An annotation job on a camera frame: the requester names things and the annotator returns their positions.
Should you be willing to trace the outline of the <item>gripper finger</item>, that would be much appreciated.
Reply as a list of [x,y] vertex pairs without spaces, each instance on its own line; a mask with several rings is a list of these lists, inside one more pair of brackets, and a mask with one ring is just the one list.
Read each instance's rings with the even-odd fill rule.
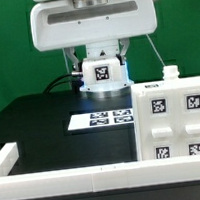
[[75,48],[74,47],[66,47],[66,48],[64,48],[64,52],[67,55],[67,57],[70,59],[70,61],[73,62],[74,70],[80,71],[81,61],[79,61],[77,54],[75,53]]
[[118,42],[119,42],[120,52],[119,54],[116,55],[116,58],[119,59],[121,65],[124,65],[126,62],[125,55],[127,54],[127,51],[129,49],[130,41],[129,38],[127,37],[124,39],[120,39]]

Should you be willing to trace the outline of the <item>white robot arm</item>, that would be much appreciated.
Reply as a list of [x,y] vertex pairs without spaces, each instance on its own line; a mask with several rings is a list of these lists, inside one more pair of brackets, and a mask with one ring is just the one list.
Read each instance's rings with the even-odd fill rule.
[[31,29],[40,51],[62,49],[83,81],[84,95],[107,97],[129,88],[130,38],[152,34],[159,0],[33,0]]

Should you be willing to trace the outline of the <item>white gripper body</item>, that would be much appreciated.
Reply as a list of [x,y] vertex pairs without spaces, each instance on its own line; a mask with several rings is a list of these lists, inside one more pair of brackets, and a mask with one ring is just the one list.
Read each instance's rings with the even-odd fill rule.
[[108,0],[81,9],[72,0],[56,0],[34,6],[30,20],[39,51],[136,37],[157,27],[153,0]]

